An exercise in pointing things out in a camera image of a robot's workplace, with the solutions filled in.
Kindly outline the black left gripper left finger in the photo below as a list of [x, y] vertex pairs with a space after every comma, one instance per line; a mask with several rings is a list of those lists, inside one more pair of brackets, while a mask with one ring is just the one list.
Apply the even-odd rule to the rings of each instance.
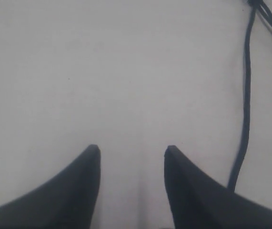
[[0, 229], [88, 229], [101, 180], [101, 151], [89, 145], [60, 173], [0, 206]]

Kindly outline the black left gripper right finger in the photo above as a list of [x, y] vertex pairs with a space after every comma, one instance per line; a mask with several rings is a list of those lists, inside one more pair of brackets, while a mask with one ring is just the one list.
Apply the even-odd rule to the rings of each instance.
[[164, 182], [176, 229], [272, 229], [272, 210], [213, 180], [178, 147], [167, 147]]

